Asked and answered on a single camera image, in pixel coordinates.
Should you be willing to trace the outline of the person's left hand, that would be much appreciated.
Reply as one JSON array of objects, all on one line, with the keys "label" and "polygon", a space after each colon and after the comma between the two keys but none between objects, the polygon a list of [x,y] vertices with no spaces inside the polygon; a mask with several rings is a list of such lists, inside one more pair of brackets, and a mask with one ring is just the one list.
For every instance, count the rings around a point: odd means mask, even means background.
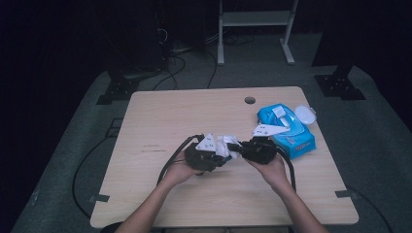
[{"label": "person's left hand", "polygon": [[180,153],[166,169],[166,173],[160,183],[173,187],[179,183],[184,183],[194,175],[200,174],[202,174],[202,171],[195,170],[188,166],[185,156]]}]

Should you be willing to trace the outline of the white metal stand frame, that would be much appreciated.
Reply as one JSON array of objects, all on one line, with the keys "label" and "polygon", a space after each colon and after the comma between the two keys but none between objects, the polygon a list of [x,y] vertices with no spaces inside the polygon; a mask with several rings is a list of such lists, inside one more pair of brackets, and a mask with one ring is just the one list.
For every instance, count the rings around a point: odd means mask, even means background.
[{"label": "white metal stand frame", "polygon": [[217,63],[224,65],[223,30],[226,27],[285,26],[285,35],[280,39],[280,45],[287,63],[293,65],[295,61],[289,47],[289,40],[298,2],[299,0],[293,0],[291,8],[287,11],[225,12],[223,0],[220,0]]}]

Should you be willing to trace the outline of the white wet wipe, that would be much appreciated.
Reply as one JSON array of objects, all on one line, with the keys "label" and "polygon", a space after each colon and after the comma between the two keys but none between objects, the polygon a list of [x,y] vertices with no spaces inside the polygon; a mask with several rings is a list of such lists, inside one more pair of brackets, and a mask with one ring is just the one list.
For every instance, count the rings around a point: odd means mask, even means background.
[{"label": "white wet wipe", "polygon": [[239,146],[240,143],[234,135],[220,135],[216,140],[216,155],[222,156],[224,158],[236,159],[240,156],[239,152],[231,151],[228,146],[234,144]]}]

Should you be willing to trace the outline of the blue wet wipe pack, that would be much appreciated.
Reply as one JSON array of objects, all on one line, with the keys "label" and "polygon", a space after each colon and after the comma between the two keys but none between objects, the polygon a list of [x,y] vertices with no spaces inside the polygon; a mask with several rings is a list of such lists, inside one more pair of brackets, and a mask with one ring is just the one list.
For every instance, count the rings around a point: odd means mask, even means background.
[{"label": "blue wet wipe pack", "polygon": [[316,148],[315,136],[308,128],[317,119],[312,109],[300,105],[291,110],[284,104],[275,104],[261,108],[257,118],[260,124],[285,128],[284,132],[272,134],[271,138],[286,151],[290,159]]}]

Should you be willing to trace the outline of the grey tape strip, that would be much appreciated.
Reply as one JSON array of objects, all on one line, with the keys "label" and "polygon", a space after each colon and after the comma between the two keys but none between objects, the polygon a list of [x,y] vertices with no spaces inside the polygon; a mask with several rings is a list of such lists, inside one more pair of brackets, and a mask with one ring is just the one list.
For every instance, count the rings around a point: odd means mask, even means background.
[{"label": "grey tape strip", "polygon": [[351,199],[354,199],[354,200],[359,198],[358,194],[355,191],[352,191],[352,190],[338,190],[338,191],[335,192],[335,195],[336,195],[337,198],[346,198],[346,197],[348,197],[348,198],[351,198]]},{"label": "grey tape strip", "polygon": [[88,202],[90,203],[96,203],[96,202],[108,202],[110,199],[110,196],[108,195],[102,195],[102,194],[96,194],[96,195],[91,195],[88,199]]}]

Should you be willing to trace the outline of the person's right hand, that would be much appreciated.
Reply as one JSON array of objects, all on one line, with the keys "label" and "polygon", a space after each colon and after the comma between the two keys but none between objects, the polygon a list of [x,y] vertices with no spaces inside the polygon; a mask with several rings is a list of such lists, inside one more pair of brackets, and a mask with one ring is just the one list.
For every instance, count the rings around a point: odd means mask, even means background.
[{"label": "person's right hand", "polygon": [[291,186],[286,176],[285,164],[279,155],[275,155],[273,160],[267,164],[259,164],[251,160],[247,162],[260,172],[263,179],[277,194]]}]

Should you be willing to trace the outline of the black stand base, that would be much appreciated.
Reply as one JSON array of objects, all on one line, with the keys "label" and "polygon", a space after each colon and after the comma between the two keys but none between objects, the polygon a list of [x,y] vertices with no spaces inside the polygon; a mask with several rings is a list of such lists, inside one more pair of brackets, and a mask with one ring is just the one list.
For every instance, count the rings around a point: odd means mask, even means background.
[{"label": "black stand base", "polygon": [[325,97],[340,97],[342,100],[364,100],[362,92],[349,80],[353,65],[338,65],[329,75],[316,75],[315,80]]},{"label": "black stand base", "polygon": [[111,80],[106,91],[99,96],[97,105],[110,105],[113,101],[128,101],[138,89],[139,81],[122,78],[118,81]]}]

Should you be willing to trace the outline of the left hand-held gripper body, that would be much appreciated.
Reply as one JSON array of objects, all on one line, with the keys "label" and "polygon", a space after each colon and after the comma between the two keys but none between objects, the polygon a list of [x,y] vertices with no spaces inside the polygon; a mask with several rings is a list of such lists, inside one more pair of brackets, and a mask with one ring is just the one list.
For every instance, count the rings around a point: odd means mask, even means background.
[{"label": "left hand-held gripper body", "polygon": [[197,135],[197,143],[191,143],[185,149],[185,160],[194,170],[212,172],[217,167],[223,167],[226,158],[217,155],[217,145],[212,134]]}]

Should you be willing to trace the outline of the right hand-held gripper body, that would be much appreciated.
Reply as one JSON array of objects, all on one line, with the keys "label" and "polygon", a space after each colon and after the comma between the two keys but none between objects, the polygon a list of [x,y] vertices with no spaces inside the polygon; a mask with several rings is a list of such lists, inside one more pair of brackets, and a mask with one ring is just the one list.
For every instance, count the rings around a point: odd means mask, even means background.
[{"label": "right hand-held gripper body", "polygon": [[276,134],[288,131],[289,128],[285,126],[259,124],[252,132],[252,139],[241,142],[242,151],[240,153],[244,158],[259,164],[269,163],[276,154],[288,158],[285,150],[272,140]]}]

